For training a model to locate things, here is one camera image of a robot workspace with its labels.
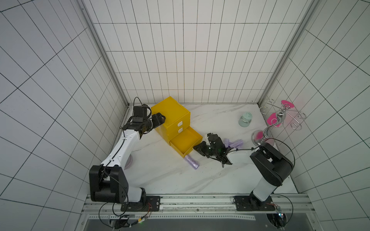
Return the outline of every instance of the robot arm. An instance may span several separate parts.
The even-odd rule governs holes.
[[[291,161],[267,142],[251,150],[231,150],[225,147],[218,135],[209,133],[207,137],[210,145],[203,141],[194,147],[202,156],[207,158],[215,156],[223,165],[255,164],[261,172],[261,180],[249,195],[249,202],[254,208],[263,206],[293,170],[294,165]]]
[[[163,124],[165,119],[166,117],[160,113],[151,115],[151,109],[146,104],[134,106],[133,116],[122,127],[121,136],[113,150],[100,165],[92,166],[89,171],[92,201],[122,204],[126,200],[128,202],[145,200],[144,189],[129,188],[123,168],[141,136]]]

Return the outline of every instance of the metal wine glass holder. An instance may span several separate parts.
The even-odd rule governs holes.
[[[268,105],[271,105],[275,108],[278,108],[278,110],[274,111],[274,112],[267,112],[269,110],[269,108],[265,107],[265,106],[262,106],[262,107],[259,108],[260,112],[263,115],[270,115],[270,114],[275,113],[276,118],[273,118],[271,120],[271,125],[266,127],[264,130],[258,130],[258,131],[253,132],[252,142],[253,142],[254,145],[259,146],[265,141],[268,142],[271,145],[274,145],[274,140],[273,139],[269,139],[269,140],[266,140],[266,139],[272,137],[271,129],[273,127],[279,128],[278,125],[280,125],[280,124],[282,124],[283,127],[284,127],[284,120],[286,118],[286,115],[289,115],[293,119],[293,122],[290,123],[290,126],[292,127],[292,129],[294,129],[294,130],[301,130],[302,129],[302,124],[301,124],[302,122],[299,122],[298,120],[296,120],[296,118],[294,116],[292,116],[289,113],[289,111],[297,112],[297,117],[304,121],[307,116],[303,112],[292,109],[292,107],[287,103],[282,103],[281,107],[275,106],[274,105],[275,100],[273,100],[273,99],[266,99],[265,102]]]

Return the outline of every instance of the mint green bottle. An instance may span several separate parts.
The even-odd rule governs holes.
[[[239,119],[239,125],[242,127],[248,127],[252,121],[252,114],[250,112],[245,112]]]

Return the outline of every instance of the yellow drawer cabinet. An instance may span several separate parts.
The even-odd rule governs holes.
[[[164,124],[155,130],[180,156],[185,157],[193,146],[202,141],[202,136],[190,127],[190,111],[172,97],[166,98],[151,109],[152,114],[160,112],[166,117]]]
[[[171,96],[152,107],[152,114],[160,112],[166,117],[163,125],[155,130],[168,143],[180,132],[190,126],[190,111]]]

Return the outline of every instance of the white marble surface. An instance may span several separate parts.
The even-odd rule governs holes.
[[[223,140],[242,139],[243,148],[255,147],[251,135],[266,127],[258,105],[184,105],[191,112],[190,126],[202,136],[218,134]],[[238,124],[240,116],[249,111],[253,119],[249,127]],[[262,175],[253,164],[240,167],[225,165],[201,156],[189,155],[200,164],[194,170],[156,131],[143,135],[131,153],[132,165],[125,170],[131,186],[143,187],[148,194],[181,193],[250,193]],[[275,190],[276,193],[297,193],[291,178]]]

